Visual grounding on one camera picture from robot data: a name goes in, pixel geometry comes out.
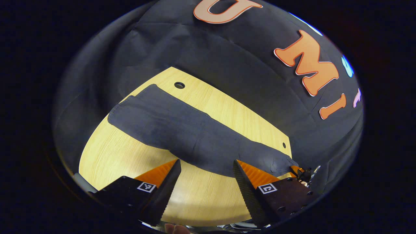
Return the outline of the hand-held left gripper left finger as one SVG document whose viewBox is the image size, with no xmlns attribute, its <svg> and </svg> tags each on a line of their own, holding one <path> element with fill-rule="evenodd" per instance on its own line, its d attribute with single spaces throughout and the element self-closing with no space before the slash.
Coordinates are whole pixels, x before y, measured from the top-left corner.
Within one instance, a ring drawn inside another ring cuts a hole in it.
<svg viewBox="0 0 416 234">
<path fill-rule="evenodd" d="M 181 160 L 175 159 L 135 178 L 121 176 L 96 192 L 88 191 L 88 194 L 126 223 L 141 222 L 156 226 L 162 219 L 180 174 Z"/>
</svg>

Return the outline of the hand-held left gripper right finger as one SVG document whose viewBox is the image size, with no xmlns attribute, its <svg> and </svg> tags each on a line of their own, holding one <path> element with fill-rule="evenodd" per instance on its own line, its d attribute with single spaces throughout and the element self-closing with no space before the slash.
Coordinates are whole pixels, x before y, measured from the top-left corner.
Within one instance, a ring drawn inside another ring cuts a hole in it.
<svg viewBox="0 0 416 234">
<path fill-rule="evenodd" d="M 318 193 L 293 174 L 279 179 L 240 160 L 233 163 L 234 177 L 257 227 L 285 222 L 306 209 Z"/>
</svg>

